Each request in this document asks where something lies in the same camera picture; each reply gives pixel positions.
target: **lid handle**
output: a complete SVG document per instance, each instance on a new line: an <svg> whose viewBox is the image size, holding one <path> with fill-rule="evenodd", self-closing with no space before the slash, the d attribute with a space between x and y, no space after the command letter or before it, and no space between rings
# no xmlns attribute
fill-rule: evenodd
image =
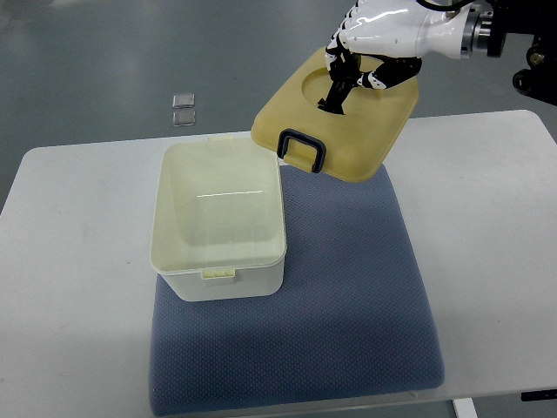
<svg viewBox="0 0 557 418"><path fill-rule="evenodd" d="M320 172L323 168L323 163L325 163L325 144L314 137L305 135L302 132L295 131L293 129L284 129L278 136L277 155L279 158L284 159L286 153L288 152L288 142L291 139L315 148L317 154L315 155L315 161L313 162L312 172Z"/></svg>

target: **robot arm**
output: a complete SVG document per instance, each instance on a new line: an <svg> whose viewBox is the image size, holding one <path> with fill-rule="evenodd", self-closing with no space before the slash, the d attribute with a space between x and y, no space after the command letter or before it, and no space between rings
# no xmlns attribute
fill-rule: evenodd
<svg viewBox="0 0 557 418"><path fill-rule="evenodd" d="M527 54L531 68L514 76L514 87L557 105L553 6L544 0L487 0L493 10L482 13L472 2L441 6L429 0L358 0L325 50L332 86L319 108L343 113L342 103L352 88L388 89L403 83L419 73L421 58L429 52L460 58L484 51L498 57L508 32L534 34ZM375 71L360 71L362 55L383 63Z"/></svg>

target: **blue cushion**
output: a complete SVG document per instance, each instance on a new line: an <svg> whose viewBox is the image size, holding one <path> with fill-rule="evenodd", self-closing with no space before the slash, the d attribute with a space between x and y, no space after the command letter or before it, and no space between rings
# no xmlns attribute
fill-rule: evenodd
<svg viewBox="0 0 557 418"><path fill-rule="evenodd" d="M159 276L156 415L436 388L437 331L385 167L360 184L281 167L287 253L271 296L185 302Z"/></svg>

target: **concrete floor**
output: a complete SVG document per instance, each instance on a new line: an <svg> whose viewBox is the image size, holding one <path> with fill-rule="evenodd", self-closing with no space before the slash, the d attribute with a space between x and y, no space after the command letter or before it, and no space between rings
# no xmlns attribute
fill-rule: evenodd
<svg viewBox="0 0 557 418"><path fill-rule="evenodd" d="M0 0L0 208L35 147L249 131L352 3ZM499 59L427 56L413 116L528 109L557 138L557 108L511 85L530 43L509 36ZM171 98L188 91L197 123L174 128ZM557 401L523 403L519 394L474 401L479 418L557 416ZM455 415L439 402L308 416Z"/></svg>

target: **white plastic container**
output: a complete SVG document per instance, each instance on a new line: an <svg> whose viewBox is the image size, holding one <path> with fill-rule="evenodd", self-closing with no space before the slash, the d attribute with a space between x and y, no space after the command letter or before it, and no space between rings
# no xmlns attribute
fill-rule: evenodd
<svg viewBox="0 0 557 418"><path fill-rule="evenodd" d="M285 252L275 153L249 137L215 137L166 151L151 264L181 299L275 293Z"/></svg>

